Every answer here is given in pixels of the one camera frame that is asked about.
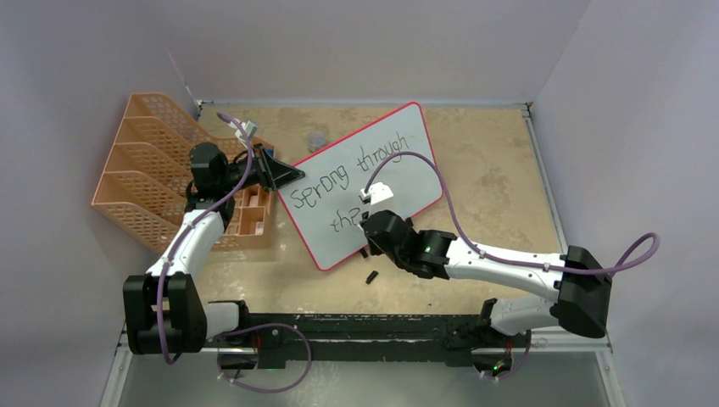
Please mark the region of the black marker cap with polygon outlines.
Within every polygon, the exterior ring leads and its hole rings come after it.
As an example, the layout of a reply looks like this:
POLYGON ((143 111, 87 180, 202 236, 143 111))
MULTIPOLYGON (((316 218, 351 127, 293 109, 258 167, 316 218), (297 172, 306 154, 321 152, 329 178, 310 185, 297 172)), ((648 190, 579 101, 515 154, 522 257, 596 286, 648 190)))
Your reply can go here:
POLYGON ((370 284, 376 279, 376 277, 377 277, 378 275, 379 275, 379 272, 378 272, 378 271, 376 271, 376 270, 372 271, 372 272, 366 277, 365 283, 366 283, 367 285, 370 285, 370 284))

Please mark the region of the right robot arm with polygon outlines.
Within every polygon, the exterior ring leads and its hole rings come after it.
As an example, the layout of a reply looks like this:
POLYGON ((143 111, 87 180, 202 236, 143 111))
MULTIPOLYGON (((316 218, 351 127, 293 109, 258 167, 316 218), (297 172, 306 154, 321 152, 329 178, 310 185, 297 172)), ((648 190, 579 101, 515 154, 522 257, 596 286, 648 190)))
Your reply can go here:
POLYGON ((372 255, 386 255, 400 270, 422 279, 469 279, 526 292, 523 298, 490 299, 476 323, 478 338, 495 345, 507 336, 560 326, 581 337, 607 333, 611 277, 585 248, 565 254, 530 254, 466 243, 447 231, 415 231, 390 210, 359 224, 372 255))

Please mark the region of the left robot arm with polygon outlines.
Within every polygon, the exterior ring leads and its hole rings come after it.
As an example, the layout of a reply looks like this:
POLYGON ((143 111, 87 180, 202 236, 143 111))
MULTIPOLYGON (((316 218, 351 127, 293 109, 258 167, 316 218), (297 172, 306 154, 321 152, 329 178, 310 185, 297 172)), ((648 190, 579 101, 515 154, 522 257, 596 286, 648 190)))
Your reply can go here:
POLYGON ((253 324, 244 301, 204 304, 194 279, 229 228, 237 192, 254 186, 273 192, 306 176, 261 144, 230 161, 216 144, 202 142, 189 159, 192 180, 178 232, 160 258, 143 275, 128 277, 122 289, 131 352, 161 354, 170 365, 211 338, 221 336, 233 347, 250 341, 253 324))

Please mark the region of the red-framed whiteboard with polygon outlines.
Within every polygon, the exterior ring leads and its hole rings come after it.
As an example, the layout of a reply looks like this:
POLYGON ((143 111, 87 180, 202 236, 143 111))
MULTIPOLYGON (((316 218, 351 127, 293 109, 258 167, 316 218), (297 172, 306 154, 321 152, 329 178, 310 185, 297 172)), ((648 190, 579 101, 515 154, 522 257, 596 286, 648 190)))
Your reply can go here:
POLYGON ((404 218, 437 202, 443 192, 426 164, 434 159, 421 106, 411 102, 297 162, 304 178, 278 194, 316 267, 330 270, 365 246, 368 181, 389 186, 391 209, 404 218))

